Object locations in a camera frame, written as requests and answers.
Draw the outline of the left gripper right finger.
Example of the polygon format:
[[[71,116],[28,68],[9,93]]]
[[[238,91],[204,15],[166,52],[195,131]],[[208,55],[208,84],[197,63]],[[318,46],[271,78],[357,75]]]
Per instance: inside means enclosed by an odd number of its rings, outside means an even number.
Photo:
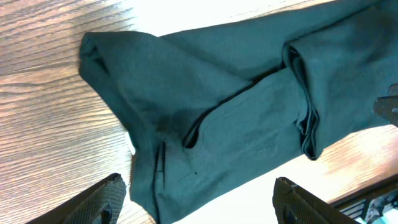
[[[357,224],[286,177],[275,180],[272,204],[279,224]]]

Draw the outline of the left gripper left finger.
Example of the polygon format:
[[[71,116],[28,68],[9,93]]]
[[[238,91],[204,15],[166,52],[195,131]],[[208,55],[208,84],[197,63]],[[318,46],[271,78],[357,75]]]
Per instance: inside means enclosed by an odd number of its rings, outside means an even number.
[[[113,173],[28,224],[116,224],[126,197],[126,184]]]

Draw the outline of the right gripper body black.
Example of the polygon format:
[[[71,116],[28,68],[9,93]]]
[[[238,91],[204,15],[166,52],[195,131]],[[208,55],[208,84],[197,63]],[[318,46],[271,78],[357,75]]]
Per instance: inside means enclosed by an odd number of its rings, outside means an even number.
[[[397,84],[395,83],[389,87],[387,96],[377,98],[373,106],[373,110],[377,115],[394,126],[398,126],[397,98]]]

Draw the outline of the black t-shirt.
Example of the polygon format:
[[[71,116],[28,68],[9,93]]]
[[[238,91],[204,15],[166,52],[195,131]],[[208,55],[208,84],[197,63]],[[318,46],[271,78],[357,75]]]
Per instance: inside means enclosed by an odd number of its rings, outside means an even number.
[[[136,149],[132,199],[158,223],[350,133],[384,126],[397,1],[333,1],[161,37],[88,32],[80,75]]]

